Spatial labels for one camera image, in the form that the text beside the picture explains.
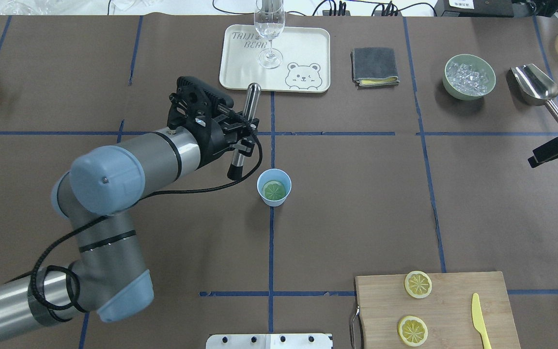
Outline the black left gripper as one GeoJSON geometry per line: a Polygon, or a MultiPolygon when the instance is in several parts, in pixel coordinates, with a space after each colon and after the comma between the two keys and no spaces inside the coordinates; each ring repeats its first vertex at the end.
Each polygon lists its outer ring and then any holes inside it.
{"type": "Polygon", "coordinates": [[[259,118],[233,111],[234,101],[196,77],[178,77],[177,89],[169,95],[172,106],[167,126],[190,132],[200,149],[199,168],[233,151],[251,157],[257,145],[259,118]]]}

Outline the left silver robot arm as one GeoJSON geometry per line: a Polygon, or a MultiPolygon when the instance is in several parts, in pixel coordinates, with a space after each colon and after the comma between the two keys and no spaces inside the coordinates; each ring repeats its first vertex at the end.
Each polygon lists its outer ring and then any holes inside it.
{"type": "Polygon", "coordinates": [[[261,90],[252,82],[236,112],[229,95],[179,77],[165,128],[75,159],[51,192],[53,207],[73,230],[51,243],[29,272],[0,286],[0,342],[80,314],[96,312],[108,323],[146,309],[153,283],[128,211],[149,197],[213,192],[248,179],[244,157],[258,150],[255,169],[263,159],[255,118],[261,90]],[[227,184],[167,190],[227,152],[234,153],[227,184]]]}

